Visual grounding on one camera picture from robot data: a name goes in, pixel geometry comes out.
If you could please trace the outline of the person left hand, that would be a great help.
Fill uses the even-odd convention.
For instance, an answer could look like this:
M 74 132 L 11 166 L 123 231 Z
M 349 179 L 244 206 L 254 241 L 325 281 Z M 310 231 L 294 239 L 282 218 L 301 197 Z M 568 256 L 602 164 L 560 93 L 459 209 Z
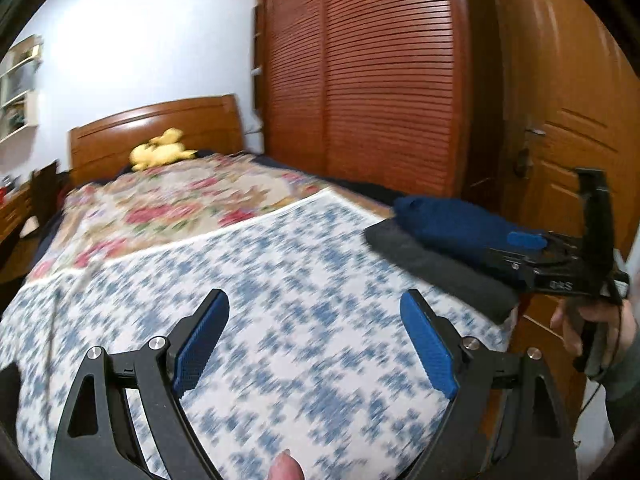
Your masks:
M 299 462 L 291 455 L 287 448 L 279 453 L 272 461 L 268 480 L 304 480 L 305 475 Z

